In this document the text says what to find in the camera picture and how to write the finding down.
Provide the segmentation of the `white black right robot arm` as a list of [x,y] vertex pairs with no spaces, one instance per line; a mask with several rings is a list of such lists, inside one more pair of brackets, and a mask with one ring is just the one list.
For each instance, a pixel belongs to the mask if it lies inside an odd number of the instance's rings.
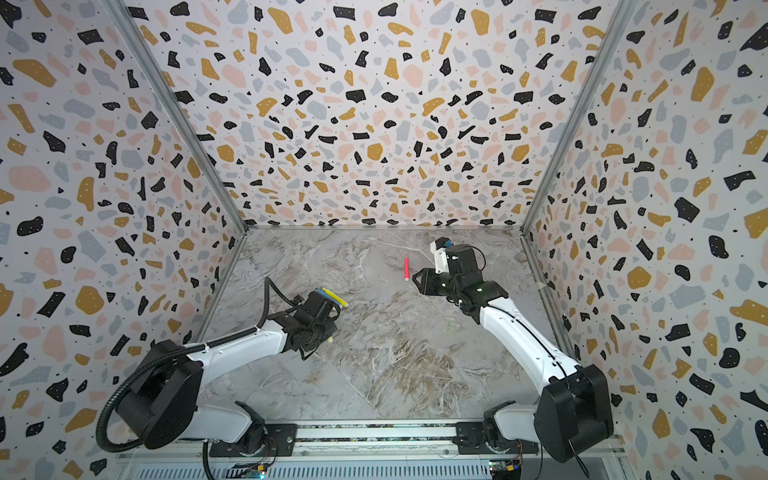
[[430,251],[434,265],[412,277],[418,291],[443,297],[491,333],[512,354],[537,390],[538,401],[503,403],[485,412],[480,442],[505,453],[524,442],[537,443],[560,463],[614,434],[610,392],[605,374],[582,366],[550,342],[529,322],[506,290],[483,277],[483,254],[446,237]]

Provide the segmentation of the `pink highlighter pen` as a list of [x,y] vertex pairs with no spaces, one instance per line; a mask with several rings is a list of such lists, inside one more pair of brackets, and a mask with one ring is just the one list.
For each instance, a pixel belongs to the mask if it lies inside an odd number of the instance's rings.
[[408,257],[406,257],[403,261],[403,277],[405,281],[410,281],[411,275],[410,275],[410,264],[409,264]]

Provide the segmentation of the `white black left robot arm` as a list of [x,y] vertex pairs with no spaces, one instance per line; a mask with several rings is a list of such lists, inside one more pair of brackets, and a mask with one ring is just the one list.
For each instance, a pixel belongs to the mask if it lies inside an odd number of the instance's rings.
[[217,441],[241,456],[267,445],[264,418],[244,402],[204,406],[201,389],[263,358],[297,352],[307,359],[331,339],[346,302],[324,290],[296,297],[288,309],[264,311],[256,325],[207,342],[155,344],[105,404],[96,426],[106,452],[159,449],[177,440]]

